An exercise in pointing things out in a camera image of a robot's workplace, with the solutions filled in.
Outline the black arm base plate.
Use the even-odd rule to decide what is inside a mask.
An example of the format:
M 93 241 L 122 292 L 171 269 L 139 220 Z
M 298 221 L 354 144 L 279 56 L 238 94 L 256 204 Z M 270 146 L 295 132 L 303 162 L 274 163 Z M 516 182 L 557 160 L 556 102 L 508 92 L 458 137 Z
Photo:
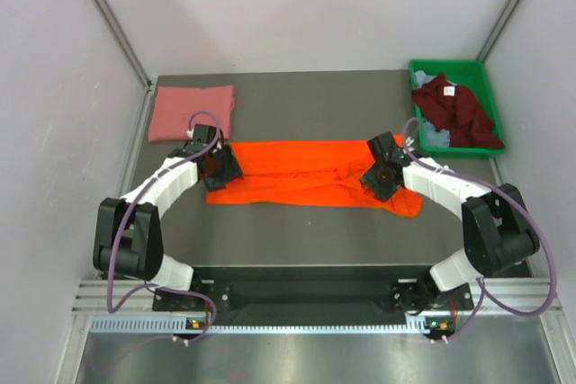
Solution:
M 425 265 L 198 266 L 184 287 L 220 312 L 255 305 L 370 306 L 385 313 L 470 311 L 470 285 L 432 286 Z

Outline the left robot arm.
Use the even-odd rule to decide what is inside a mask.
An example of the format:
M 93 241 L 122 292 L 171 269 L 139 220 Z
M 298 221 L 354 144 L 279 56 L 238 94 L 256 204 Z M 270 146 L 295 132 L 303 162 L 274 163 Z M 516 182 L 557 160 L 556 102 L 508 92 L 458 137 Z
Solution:
M 183 308 L 196 308 L 204 296 L 196 270 L 164 249 L 161 219 L 188 190 L 203 184 L 217 192 L 243 176 L 220 128 L 197 124 L 143 183 L 120 198 L 104 199 L 97 211 L 93 265 L 107 274 L 106 307 L 115 313 L 127 300 L 113 299 L 116 276 L 143 282 L 137 289 L 173 293 Z

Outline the orange t-shirt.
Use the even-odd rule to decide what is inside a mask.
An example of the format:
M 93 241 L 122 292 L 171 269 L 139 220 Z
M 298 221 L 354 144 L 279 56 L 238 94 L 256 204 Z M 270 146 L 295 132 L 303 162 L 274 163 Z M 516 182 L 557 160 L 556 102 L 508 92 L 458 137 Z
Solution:
M 423 199 L 400 188 L 378 200 L 361 176 L 373 165 L 364 140 L 233 142 L 243 177 L 209 192 L 210 205 L 277 203 L 308 207 L 378 209 L 415 218 Z

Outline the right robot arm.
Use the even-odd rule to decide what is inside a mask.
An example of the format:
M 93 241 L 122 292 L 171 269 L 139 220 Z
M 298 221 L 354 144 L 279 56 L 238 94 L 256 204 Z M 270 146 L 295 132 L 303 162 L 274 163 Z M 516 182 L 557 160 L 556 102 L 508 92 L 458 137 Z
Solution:
M 461 249 L 406 288 L 400 282 L 391 285 L 396 308 L 411 315 L 441 308 L 468 282 L 491 277 L 539 251 L 540 239 L 516 187 L 466 179 L 430 157 L 411 154 L 390 132 L 369 139 L 364 151 L 368 168 L 359 183 L 383 208 L 413 217 L 422 198 L 428 198 L 462 223 Z

